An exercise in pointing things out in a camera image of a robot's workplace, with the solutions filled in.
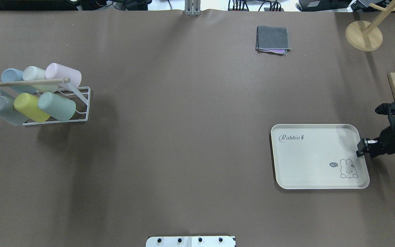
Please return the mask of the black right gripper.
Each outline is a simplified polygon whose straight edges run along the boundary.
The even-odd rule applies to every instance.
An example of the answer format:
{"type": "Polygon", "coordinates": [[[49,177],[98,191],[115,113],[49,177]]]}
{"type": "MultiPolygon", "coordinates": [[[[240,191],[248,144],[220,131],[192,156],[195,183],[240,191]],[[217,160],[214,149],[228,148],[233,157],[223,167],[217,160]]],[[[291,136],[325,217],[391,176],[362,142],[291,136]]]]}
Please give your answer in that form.
{"type": "Polygon", "coordinates": [[[358,146],[356,156],[362,157],[367,154],[370,158],[395,154],[395,131],[392,127],[385,128],[376,139],[361,139],[361,146],[358,146]]]}

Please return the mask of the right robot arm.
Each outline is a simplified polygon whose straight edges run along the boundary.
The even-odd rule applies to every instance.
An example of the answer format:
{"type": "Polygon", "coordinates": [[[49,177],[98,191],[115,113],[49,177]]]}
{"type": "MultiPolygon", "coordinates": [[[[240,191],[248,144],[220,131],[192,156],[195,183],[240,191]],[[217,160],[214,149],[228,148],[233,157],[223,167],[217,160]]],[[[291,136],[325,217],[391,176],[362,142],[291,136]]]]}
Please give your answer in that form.
{"type": "Polygon", "coordinates": [[[373,139],[361,139],[357,144],[356,156],[361,157],[369,154],[371,158],[375,158],[384,154],[395,154],[395,116],[390,125],[381,131],[380,135],[373,139]]]}

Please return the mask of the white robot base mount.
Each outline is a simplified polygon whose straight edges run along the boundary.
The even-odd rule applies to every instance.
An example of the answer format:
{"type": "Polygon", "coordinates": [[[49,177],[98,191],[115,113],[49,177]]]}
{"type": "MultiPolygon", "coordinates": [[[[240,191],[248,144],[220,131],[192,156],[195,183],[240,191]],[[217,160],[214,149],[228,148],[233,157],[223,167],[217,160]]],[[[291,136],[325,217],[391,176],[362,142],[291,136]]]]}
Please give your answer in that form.
{"type": "Polygon", "coordinates": [[[236,247],[234,236],[153,236],[146,247],[236,247]]]}

